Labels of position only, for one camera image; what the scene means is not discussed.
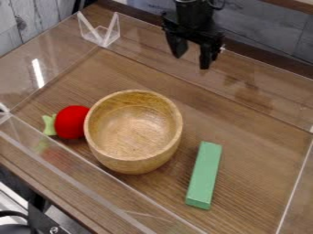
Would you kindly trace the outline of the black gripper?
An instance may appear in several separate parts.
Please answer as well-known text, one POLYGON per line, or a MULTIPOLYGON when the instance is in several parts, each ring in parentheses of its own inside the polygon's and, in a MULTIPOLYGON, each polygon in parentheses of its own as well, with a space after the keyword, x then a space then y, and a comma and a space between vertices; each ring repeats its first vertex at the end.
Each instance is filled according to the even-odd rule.
POLYGON ((187 42, 201 45, 199 68, 209 69, 210 63, 217 60, 223 45, 223 32, 221 27, 210 19, 199 27, 191 28, 178 22, 175 12, 162 13, 162 29, 164 37, 176 59, 179 59, 189 49, 187 42))

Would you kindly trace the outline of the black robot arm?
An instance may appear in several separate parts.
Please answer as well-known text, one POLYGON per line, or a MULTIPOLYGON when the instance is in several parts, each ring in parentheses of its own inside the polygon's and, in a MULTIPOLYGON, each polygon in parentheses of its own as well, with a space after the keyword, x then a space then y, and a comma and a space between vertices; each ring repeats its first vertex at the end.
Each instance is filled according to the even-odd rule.
POLYGON ((214 22, 214 12, 223 9, 215 0, 174 0, 175 10, 162 13, 162 28, 171 53, 179 59, 189 42, 199 46, 199 69, 209 69, 223 45, 223 32, 214 22))

